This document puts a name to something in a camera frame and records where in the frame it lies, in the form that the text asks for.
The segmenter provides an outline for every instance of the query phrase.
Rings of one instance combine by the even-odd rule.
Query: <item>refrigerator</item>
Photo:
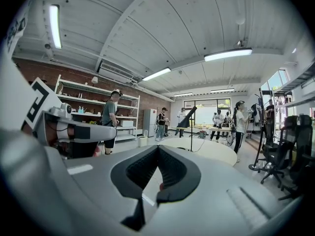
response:
[[[155,128],[157,121],[157,110],[156,109],[145,109],[143,115],[143,128],[142,132],[148,131],[148,137],[155,135]]]

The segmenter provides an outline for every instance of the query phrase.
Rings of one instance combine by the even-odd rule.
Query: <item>brick wall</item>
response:
[[[73,70],[70,68],[58,66],[58,65],[50,65],[45,63],[40,63],[36,61],[31,60],[24,60],[24,59],[14,59],[16,63],[20,66],[20,71],[25,77],[27,81],[34,81],[37,77],[39,77],[42,80],[47,81],[47,85],[55,86],[59,74],[61,74],[61,78],[64,80],[69,80],[77,83],[84,84],[85,82],[88,83],[89,86],[92,86],[91,79],[93,78],[93,75],[80,72],[77,70]],[[98,80],[98,83],[95,85],[97,88],[106,89],[106,90],[115,90],[119,89],[123,94],[131,95],[138,97],[140,95],[140,106],[139,106],[139,121],[138,121],[138,129],[142,129],[143,125],[143,111],[145,109],[150,108],[157,108],[157,112],[160,112],[163,107],[166,107],[168,111],[165,113],[167,118],[170,118],[170,112],[171,112],[171,102],[162,100],[158,97],[152,96],[150,94],[144,93],[142,91],[136,90],[134,88],[123,86],[105,79]],[[72,88],[64,88],[63,93],[71,94],[72,96],[77,97],[80,91]],[[91,100],[99,100],[99,101],[107,101],[109,99],[109,96],[97,94],[97,93],[90,93],[83,91],[82,98],[85,99],[91,99]],[[78,109],[79,106],[82,106],[84,108],[87,108],[88,112],[94,112],[97,114],[98,112],[102,111],[103,106],[101,105],[94,105],[89,103],[82,103],[82,102],[75,102],[75,101],[63,101],[67,102],[72,106],[72,108]],[[120,99],[118,104],[121,105],[131,105],[131,101]],[[129,109],[120,109],[119,115],[127,116],[130,114]]]

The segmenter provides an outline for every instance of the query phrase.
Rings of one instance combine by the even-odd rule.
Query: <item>floor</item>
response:
[[[171,139],[174,137],[175,137],[175,131],[169,130],[169,137],[165,137],[165,139]],[[224,143],[224,140],[225,138],[220,137],[219,142]],[[155,144],[158,144],[158,142],[155,141],[155,137],[148,138],[148,145],[155,145]],[[137,147],[138,147],[138,141],[135,141],[135,140],[119,141],[119,142],[116,142],[113,153],[119,153],[119,152],[126,151],[129,149],[137,148]],[[258,173],[257,171],[252,171],[248,168],[249,164],[254,163],[256,155],[257,155],[257,151],[254,148],[252,148],[249,144],[243,141],[241,148],[238,152],[238,157],[240,159],[240,162],[236,163],[234,167],[239,172],[243,173],[245,176],[253,179],[257,183],[260,183],[260,181],[262,180],[263,176],[266,173],[265,172]],[[258,166],[260,167],[263,167],[263,165],[264,165],[263,162],[258,163]],[[290,183],[290,178],[288,177],[287,174],[288,172],[285,172],[285,177],[284,179],[282,179],[282,181],[283,181],[283,184],[291,186],[292,184]],[[147,221],[153,216],[155,210],[157,209],[157,206],[154,200],[156,199],[156,195],[159,191],[159,185],[161,183],[162,183],[162,175],[160,171],[157,169],[153,177],[149,181],[148,185],[143,191],[143,199],[145,200],[144,209],[145,209],[145,216],[146,216]],[[278,182],[273,176],[268,177],[263,184],[263,186],[267,188],[277,199],[288,194],[281,191],[277,187],[277,185],[278,185]],[[288,199],[284,201],[279,201],[279,204],[286,206],[290,202],[291,202],[291,199]]]

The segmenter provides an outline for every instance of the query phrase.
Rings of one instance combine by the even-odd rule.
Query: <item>woman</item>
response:
[[[243,116],[244,111],[244,103],[242,101],[239,101],[236,103],[235,108],[234,108],[234,114],[233,114],[233,120],[234,120],[234,125],[236,127],[236,143],[235,143],[235,148],[234,151],[237,154],[239,148],[240,148],[240,143],[243,138],[243,135],[245,133],[245,125],[249,120],[249,115],[247,117]]]

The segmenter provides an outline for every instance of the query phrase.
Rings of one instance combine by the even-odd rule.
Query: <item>ceiling light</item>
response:
[[[235,56],[244,56],[244,55],[250,55],[252,54],[252,48],[241,48],[241,49],[234,49],[224,52],[218,52],[213,54],[205,55],[205,61],[212,61],[216,59],[225,59],[229,57],[235,57]]]
[[[234,88],[229,88],[229,89],[211,90],[211,92],[232,92],[234,90],[235,90]]]
[[[175,94],[174,97],[176,97],[176,96],[186,96],[186,95],[192,95],[192,92]]]
[[[165,68],[165,69],[163,69],[163,70],[161,70],[161,71],[159,71],[159,72],[157,72],[157,73],[151,74],[151,75],[149,75],[148,77],[143,78],[142,80],[143,80],[143,81],[148,81],[148,80],[153,79],[153,78],[155,78],[155,77],[157,77],[157,76],[160,76],[160,75],[162,75],[162,74],[169,73],[170,71],[171,71],[171,69],[169,69],[169,68],[167,67],[167,68]]]
[[[59,7],[57,5],[51,5],[49,7],[49,17],[55,47],[61,49],[62,46],[59,33]]]

